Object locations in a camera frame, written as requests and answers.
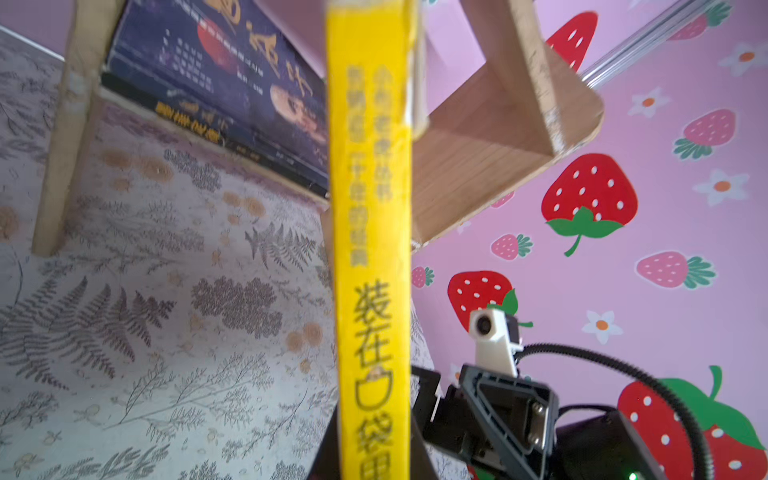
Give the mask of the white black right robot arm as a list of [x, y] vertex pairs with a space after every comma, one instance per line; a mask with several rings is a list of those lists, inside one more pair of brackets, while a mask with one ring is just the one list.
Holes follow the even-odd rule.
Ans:
[[440, 395], [439, 373], [413, 367], [418, 437], [466, 465], [473, 479], [662, 479], [648, 447], [616, 408], [559, 426], [547, 385], [474, 366]]

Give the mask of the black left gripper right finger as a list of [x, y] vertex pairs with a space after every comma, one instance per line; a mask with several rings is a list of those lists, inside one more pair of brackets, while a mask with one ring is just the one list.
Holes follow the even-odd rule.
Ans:
[[411, 420], [410, 437], [410, 479], [411, 480], [438, 480], [431, 458], [425, 446], [425, 442], [418, 429], [417, 422]]

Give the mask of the dark old man book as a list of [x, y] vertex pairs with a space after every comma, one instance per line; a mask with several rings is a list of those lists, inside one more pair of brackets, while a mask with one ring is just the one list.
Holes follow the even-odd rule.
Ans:
[[255, 2], [129, 1], [103, 73], [279, 149], [329, 190], [325, 83]]

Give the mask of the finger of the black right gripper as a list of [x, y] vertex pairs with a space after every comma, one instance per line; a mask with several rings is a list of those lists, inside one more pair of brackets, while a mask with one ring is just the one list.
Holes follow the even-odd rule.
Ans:
[[546, 384], [466, 365], [460, 390], [474, 422], [461, 458], [496, 479], [547, 479], [559, 398]]

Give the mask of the yellow cartoon cover book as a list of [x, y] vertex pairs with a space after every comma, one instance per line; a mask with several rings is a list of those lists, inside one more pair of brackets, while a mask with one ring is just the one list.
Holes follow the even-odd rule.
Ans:
[[330, 200], [345, 479], [410, 475], [414, 1], [326, 10]]

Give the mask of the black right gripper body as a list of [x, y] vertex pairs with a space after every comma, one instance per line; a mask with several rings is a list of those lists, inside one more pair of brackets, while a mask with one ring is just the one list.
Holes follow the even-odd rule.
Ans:
[[417, 382], [411, 394], [412, 417], [424, 444], [463, 464], [468, 474], [476, 474], [472, 455], [480, 428], [462, 390], [450, 385], [440, 393], [441, 375], [415, 365], [411, 379]]

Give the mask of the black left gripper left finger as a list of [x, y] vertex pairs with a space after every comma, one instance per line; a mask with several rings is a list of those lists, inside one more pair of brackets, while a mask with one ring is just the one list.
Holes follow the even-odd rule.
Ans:
[[338, 439], [338, 411], [334, 410], [323, 435], [308, 480], [340, 480], [340, 453]]

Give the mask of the black antler cover book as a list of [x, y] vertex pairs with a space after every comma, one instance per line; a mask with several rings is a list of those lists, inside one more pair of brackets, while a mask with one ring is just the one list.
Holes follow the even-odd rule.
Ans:
[[112, 73], [103, 73], [101, 80], [102, 85], [108, 90], [152, 110], [159, 117], [189, 131], [194, 136], [242, 157], [247, 165], [258, 166], [264, 176], [276, 175], [278, 180], [286, 181], [290, 187], [314, 201], [327, 203], [328, 182], [321, 180], [318, 174], [310, 173], [307, 168], [298, 164], [290, 156], [284, 155], [279, 149], [265, 145], [253, 136], [250, 136], [250, 140], [243, 142], [237, 137], [222, 133], [199, 115], [183, 110], [178, 101], [161, 99]]

